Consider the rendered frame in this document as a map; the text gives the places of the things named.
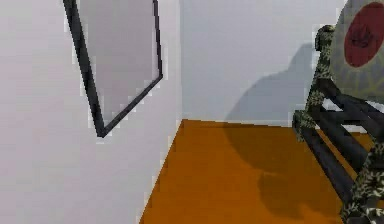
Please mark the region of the grey cushion with red circle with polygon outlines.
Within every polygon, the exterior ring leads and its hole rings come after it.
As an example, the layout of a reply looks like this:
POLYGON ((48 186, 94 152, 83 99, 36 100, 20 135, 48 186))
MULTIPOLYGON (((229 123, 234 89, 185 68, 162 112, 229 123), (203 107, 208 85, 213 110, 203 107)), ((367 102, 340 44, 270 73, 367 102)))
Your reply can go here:
POLYGON ((384 104, 384 0, 348 0, 330 54, 330 72, 346 95, 384 104))

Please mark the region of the black framed wall mirror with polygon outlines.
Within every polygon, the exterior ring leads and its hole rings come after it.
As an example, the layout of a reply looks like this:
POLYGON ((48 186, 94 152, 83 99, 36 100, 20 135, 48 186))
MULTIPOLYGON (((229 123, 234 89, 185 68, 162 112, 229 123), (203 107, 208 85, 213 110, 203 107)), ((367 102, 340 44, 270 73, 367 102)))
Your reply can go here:
POLYGON ((162 80, 158 0, 63 0, 96 135, 162 80))

